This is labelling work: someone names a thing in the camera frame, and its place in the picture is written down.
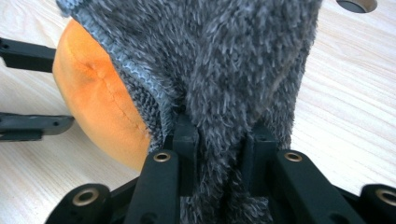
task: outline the wooden table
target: wooden table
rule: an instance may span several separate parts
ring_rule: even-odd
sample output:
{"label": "wooden table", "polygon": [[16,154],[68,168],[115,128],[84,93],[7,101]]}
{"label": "wooden table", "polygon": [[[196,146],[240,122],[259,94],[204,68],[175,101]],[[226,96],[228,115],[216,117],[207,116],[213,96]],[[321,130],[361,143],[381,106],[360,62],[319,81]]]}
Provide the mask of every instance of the wooden table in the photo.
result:
{"label": "wooden table", "polygon": [[[296,108],[292,148],[334,185],[396,186],[396,5],[356,14],[324,0]],[[54,1],[0,2],[0,36],[56,48],[67,24]],[[68,115],[51,74],[0,65],[0,111]],[[114,189],[137,175],[75,124],[39,142],[0,143],[0,223],[43,223],[71,189]]]}

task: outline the metal insert hole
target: metal insert hole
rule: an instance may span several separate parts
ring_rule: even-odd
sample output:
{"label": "metal insert hole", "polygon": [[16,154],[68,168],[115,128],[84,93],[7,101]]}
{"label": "metal insert hole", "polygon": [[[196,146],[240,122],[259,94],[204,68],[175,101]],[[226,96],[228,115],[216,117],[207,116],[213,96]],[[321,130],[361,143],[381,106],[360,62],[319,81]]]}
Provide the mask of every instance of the metal insert hole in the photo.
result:
{"label": "metal insert hole", "polygon": [[288,159],[289,161],[302,161],[303,160],[303,157],[301,157],[299,154],[294,153],[294,152],[285,153],[285,158]]}
{"label": "metal insert hole", "polygon": [[396,192],[387,189],[378,189],[375,191],[375,194],[382,202],[396,206]]}
{"label": "metal insert hole", "polygon": [[94,188],[83,189],[73,198],[75,206],[84,206],[93,203],[99,197],[99,191]]}
{"label": "metal insert hole", "polygon": [[368,13],[376,9],[376,0],[337,0],[338,5],[355,13]]}
{"label": "metal insert hole", "polygon": [[165,152],[160,152],[155,154],[154,160],[157,162],[164,162],[164,161],[169,161],[171,159],[171,155]]}

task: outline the black bracket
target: black bracket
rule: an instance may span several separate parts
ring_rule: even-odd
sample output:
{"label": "black bracket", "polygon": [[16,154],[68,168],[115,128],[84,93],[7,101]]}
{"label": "black bracket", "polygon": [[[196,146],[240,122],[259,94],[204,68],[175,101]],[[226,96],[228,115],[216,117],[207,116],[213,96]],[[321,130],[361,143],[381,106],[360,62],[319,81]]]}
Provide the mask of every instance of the black bracket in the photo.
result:
{"label": "black bracket", "polygon": [[[140,176],[107,194],[111,206],[106,205],[106,211],[98,208],[103,200],[84,194],[92,186],[79,187],[63,198],[47,223],[63,224],[67,217],[79,217],[79,223],[91,224],[101,214],[110,217],[100,223],[179,223],[179,197],[191,195],[197,183],[197,134],[187,117],[180,117],[164,150],[147,156]],[[244,187],[252,197],[269,198],[275,223],[396,223],[395,188],[370,185],[355,196],[334,187],[305,154],[276,150],[276,140],[262,125],[250,136],[240,168]],[[96,212],[75,205],[71,199],[76,197],[90,202],[86,206]]]}
{"label": "black bracket", "polygon": [[7,67],[52,72],[56,49],[0,37],[0,56]]}
{"label": "black bracket", "polygon": [[43,135],[60,134],[73,125],[70,116],[0,113],[0,141],[34,141]]}

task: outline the wood grain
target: wood grain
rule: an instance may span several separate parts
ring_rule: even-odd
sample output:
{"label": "wood grain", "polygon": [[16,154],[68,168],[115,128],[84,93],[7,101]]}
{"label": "wood grain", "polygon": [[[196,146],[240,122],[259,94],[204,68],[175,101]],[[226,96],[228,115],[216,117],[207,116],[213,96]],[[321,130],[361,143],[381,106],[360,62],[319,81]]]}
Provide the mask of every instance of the wood grain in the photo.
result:
{"label": "wood grain", "polygon": [[[367,14],[325,0],[296,108],[292,148],[336,186],[396,186],[396,5]],[[0,2],[0,36],[55,48],[67,24],[54,1]],[[0,65],[0,111],[69,114],[51,74]],[[84,183],[114,189],[136,176],[75,124],[40,142],[0,143],[0,223],[43,223]]]}

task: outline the knit fabric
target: knit fabric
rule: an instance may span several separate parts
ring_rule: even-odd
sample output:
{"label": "knit fabric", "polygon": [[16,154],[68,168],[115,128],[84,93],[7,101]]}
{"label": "knit fabric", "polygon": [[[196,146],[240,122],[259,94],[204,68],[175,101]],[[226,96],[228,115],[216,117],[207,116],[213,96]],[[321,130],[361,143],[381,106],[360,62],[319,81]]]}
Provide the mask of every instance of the knit fabric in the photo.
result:
{"label": "knit fabric", "polygon": [[202,136],[199,184],[181,223],[267,223],[245,193],[241,139],[262,120],[290,147],[293,111],[321,0],[58,0],[110,55],[151,134],[185,108]]}

